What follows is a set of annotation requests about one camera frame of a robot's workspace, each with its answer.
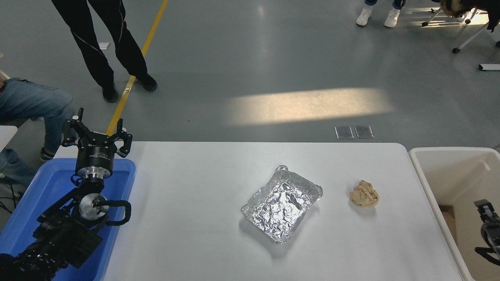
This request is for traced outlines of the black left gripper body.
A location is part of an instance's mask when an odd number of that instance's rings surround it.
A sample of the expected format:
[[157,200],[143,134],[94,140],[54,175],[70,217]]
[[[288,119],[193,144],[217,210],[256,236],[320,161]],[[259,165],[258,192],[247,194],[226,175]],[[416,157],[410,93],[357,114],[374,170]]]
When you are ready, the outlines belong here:
[[80,171],[88,167],[100,167],[112,171],[116,145],[105,140],[105,135],[83,137],[78,140],[78,153],[75,170]]

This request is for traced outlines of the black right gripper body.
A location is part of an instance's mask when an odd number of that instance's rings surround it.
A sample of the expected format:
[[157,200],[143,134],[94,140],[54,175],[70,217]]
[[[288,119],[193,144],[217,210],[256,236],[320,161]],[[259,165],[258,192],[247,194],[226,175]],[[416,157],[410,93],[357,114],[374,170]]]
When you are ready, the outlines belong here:
[[500,224],[498,222],[484,223],[481,227],[481,236],[489,247],[492,249],[499,249]]

